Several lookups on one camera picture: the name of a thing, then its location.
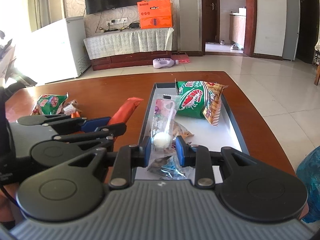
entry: white tray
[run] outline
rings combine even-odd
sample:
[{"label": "white tray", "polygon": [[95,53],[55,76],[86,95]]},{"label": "white tray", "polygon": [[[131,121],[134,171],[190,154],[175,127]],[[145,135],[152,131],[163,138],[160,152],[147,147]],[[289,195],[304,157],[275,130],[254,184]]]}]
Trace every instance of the white tray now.
[{"label": "white tray", "polygon": [[[163,94],[176,95],[175,84],[156,83],[154,85],[140,134],[140,143],[145,136],[150,136],[156,98],[157,95]],[[182,124],[185,128],[187,128],[191,133],[194,134],[194,136],[188,137],[186,139],[186,142],[206,146],[209,151],[220,152],[222,147],[230,146],[243,153],[249,154],[236,120],[234,119],[229,105],[223,95],[221,99],[222,106],[219,124],[217,127],[210,125],[209,122],[205,119],[197,119],[180,115],[175,116],[175,121]],[[214,167],[213,170],[216,178],[216,183],[218,183],[219,181],[222,182],[219,167]],[[135,172],[135,179],[159,179],[159,176],[148,172],[147,168],[137,168]]]}]

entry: refrigerator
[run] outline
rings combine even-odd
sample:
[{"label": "refrigerator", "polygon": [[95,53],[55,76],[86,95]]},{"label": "refrigerator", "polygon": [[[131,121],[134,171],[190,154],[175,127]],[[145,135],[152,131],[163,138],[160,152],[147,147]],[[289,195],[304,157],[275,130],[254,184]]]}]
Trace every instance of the refrigerator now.
[{"label": "refrigerator", "polygon": [[287,0],[283,59],[295,60],[300,31],[300,0]]},{"label": "refrigerator", "polygon": [[90,66],[85,38],[82,16],[51,23],[17,44],[15,67],[37,85],[76,78]]}]

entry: green snack bag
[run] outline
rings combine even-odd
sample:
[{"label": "green snack bag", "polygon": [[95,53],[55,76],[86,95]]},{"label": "green snack bag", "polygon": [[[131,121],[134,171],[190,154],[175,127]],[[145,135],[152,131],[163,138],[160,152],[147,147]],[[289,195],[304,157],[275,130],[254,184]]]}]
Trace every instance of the green snack bag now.
[{"label": "green snack bag", "polygon": [[65,96],[41,95],[33,107],[31,115],[60,114],[67,99],[68,93]]},{"label": "green snack bag", "polygon": [[195,118],[205,118],[218,125],[221,94],[227,86],[205,81],[178,81],[177,93],[181,96],[177,114]]}]

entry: blue gripper pad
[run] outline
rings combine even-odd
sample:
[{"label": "blue gripper pad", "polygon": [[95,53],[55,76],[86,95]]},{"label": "blue gripper pad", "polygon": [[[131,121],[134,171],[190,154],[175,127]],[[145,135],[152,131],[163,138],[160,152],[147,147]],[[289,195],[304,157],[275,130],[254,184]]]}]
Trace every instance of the blue gripper pad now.
[{"label": "blue gripper pad", "polygon": [[110,121],[111,117],[100,117],[95,119],[90,119],[85,122],[85,124],[81,127],[82,132],[94,132],[97,127],[105,126]]},{"label": "blue gripper pad", "polygon": [[151,137],[149,137],[149,139],[148,139],[146,150],[145,150],[145,155],[144,155],[145,167],[147,167],[149,165],[150,154],[151,154]]},{"label": "blue gripper pad", "polygon": [[180,140],[176,139],[176,152],[179,160],[179,164],[181,167],[184,167],[184,153],[183,153],[183,146]]}]

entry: wall outlet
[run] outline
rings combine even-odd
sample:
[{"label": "wall outlet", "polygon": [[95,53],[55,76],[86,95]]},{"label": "wall outlet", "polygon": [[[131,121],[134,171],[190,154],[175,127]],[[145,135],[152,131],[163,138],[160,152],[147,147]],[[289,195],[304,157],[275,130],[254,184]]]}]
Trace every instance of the wall outlet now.
[{"label": "wall outlet", "polygon": [[110,26],[115,24],[126,24],[128,23],[128,18],[126,17],[126,18],[119,18],[119,19],[107,21],[107,26],[108,26],[108,23],[110,23]]}]

